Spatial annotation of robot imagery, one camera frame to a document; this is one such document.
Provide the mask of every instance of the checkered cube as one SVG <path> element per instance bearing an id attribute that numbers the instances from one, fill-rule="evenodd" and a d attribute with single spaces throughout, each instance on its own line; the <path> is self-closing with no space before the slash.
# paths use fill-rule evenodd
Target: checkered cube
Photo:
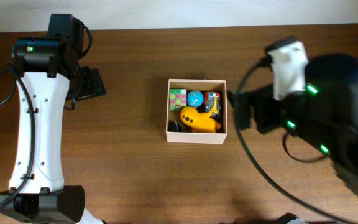
<path id="1" fill-rule="evenodd" d="M 171 110 L 179 110 L 187 106 L 187 91 L 180 89 L 171 89 L 169 94 L 169 108 Z"/>

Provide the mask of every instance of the box of toys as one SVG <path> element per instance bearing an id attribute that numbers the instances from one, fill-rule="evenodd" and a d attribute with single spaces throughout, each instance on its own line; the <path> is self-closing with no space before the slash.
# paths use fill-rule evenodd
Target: box of toys
<path id="1" fill-rule="evenodd" d="M 226 81 L 169 79 L 166 132 L 168 142 L 223 144 Z"/>

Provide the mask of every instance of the pink box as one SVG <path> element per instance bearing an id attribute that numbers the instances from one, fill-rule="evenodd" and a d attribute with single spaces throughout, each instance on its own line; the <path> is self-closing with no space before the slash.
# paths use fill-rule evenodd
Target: pink box
<path id="1" fill-rule="evenodd" d="M 168 114 L 170 89 L 187 89 L 198 91 L 220 91 L 223 95 L 222 111 L 223 111 L 223 133 L 178 133 L 168 131 Z M 165 125 L 167 134 L 167 142 L 180 143 L 203 143 L 203 144 L 223 144 L 227 137 L 227 98 L 226 98 L 226 81 L 225 80 L 181 80 L 169 79 L 168 81 L 168 100 L 167 100 L 167 122 Z"/>

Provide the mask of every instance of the wooden surface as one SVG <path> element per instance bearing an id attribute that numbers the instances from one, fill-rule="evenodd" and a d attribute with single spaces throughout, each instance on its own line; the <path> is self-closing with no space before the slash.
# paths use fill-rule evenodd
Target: wooden surface
<path id="1" fill-rule="evenodd" d="M 16 39 L 45 33 L 0 34 L 0 70 Z M 81 62 L 98 68 L 107 95 L 64 111 L 62 167 L 66 185 L 82 185 L 86 207 L 108 223 L 219 223 L 278 218 L 286 212 L 305 220 L 325 218 L 273 189 L 255 170 L 234 132 L 221 145 L 168 144 L 165 112 L 169 78 L 226 80 L 234 89 L 243 73 L 264 55 L 263 48 L 297 36 L 308 56 L 342 52 L 358 58 L 358 24 L 230 27 L 165 30 L 96 30 Z M 0 98 L 11 89 L 0 79 Z M 268 69 L 248 89 L 272 81 Z M 0 108 L 0 191 L 6 190 L 16 156 L 17 93 Z M 244 131 L 261 166 L 284 189 L 342 217 L 358 221 L 358 198 L 339 180 L 329 161 L 300 164 L 283 151 L 283 131 Z M 317 156 L 299 139 L 294 155 Z M 0 223 L 13 223 L 0 215 Z"/>

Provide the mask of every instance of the yellow toy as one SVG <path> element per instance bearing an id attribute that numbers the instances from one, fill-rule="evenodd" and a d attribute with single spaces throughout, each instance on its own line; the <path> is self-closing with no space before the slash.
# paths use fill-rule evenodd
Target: yellow toy
<path id="1" fill-rule="evenodd" d="M 187 106 L 180 112 L 180 120 L 190 126 L 194 133 L 216 133 L 222 125 L 211 118 L 214 111 L 216 111 L 216 98 L 210 112 L 199 113 L 196 108 Z"/>

